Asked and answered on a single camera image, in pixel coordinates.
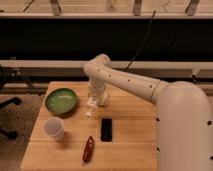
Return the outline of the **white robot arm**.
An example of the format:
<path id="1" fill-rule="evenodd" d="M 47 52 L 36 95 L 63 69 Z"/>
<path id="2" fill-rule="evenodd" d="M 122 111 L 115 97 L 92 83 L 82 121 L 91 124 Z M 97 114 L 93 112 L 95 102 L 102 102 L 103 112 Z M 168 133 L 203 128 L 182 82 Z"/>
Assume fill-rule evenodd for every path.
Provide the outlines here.
<path id="1" fill-rule="evenodd" d="M 213 110 L 205 92 L 190 82 L 168 83 L 109 64 L 100 54 L 84 65 L 89 93 L 100 96 L 109 83 L 155 105 L 157 171 L 213 171 Z"/>

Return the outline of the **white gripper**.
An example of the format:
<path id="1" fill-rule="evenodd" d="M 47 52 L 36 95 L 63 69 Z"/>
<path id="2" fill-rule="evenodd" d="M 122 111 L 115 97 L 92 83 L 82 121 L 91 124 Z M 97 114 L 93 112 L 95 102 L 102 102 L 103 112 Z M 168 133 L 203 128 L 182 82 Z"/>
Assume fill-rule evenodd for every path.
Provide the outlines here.
<path id="1" fill-rule="evenodd" d="M 94 87 L 91 84 L 88 85 L 88 90 L 89 90 L 89 96 L 94 97 L 98 99 L 98 103 L 100 101 L 100 97 L 106 93 L 105 87 Z"/>

